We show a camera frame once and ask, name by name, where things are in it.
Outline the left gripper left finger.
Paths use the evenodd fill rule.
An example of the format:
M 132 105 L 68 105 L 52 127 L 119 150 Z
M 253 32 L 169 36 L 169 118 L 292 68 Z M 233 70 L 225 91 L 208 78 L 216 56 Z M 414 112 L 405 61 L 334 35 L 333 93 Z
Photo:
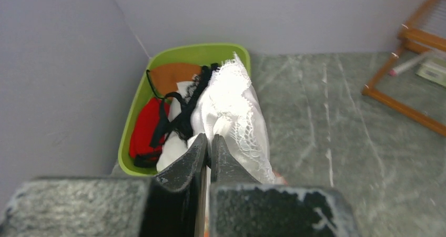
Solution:
M 140 236 L 204 236 L 208 139 L 150 179 Z

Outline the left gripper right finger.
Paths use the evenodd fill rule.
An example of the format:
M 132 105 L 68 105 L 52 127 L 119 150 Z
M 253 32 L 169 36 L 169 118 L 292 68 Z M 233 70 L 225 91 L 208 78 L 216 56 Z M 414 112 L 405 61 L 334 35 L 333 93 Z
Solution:
M 358 236 L 352 208 L 335 189 L 262 184 L 212 141 L 210 236 Z

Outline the black lace bra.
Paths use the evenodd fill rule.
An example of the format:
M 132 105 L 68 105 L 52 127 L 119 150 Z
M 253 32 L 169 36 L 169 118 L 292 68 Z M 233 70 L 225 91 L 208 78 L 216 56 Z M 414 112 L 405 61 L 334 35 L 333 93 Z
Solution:
M 208 87 L 213 72 L 218 71 L 219 69 L 218 63 L 213 63 L 210 66 L 202 66 L 199 79 L 193 82 L 195 90 L 192 92 L 192 96 L 188 99 L 183 98 L 181 94 L 177 92 L 167 93 L 163 97 L 155 94 L 155 97 L 160 100 L 158 113 L 159 122 L 149 144 L 151 147 L 155 148 L 164 145 L 164 143 L 160 141 L 161 138 L 164 137 L 165 139 L 168 139 L 173 132 L 183 141 L 187 141 L 193 136 L 194 132 L 190 122 L 192 112 L 197 106 L 199 97 Z M 181 112 L 172 121 L 168 120 L 168 116 L 164 109 L 164 104 L 168 98 L 175 98 L 180 103 Z

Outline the white lace bra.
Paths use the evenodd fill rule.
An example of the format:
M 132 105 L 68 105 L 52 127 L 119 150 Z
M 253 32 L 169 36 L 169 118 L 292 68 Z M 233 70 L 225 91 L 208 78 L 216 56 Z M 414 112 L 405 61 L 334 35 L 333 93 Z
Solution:
M 237 53 L 211 76 L 191 115 L 194 133 L 224 138 L 231 155 L 259 182 L 275 184 L 267 126 L 248 72 Z

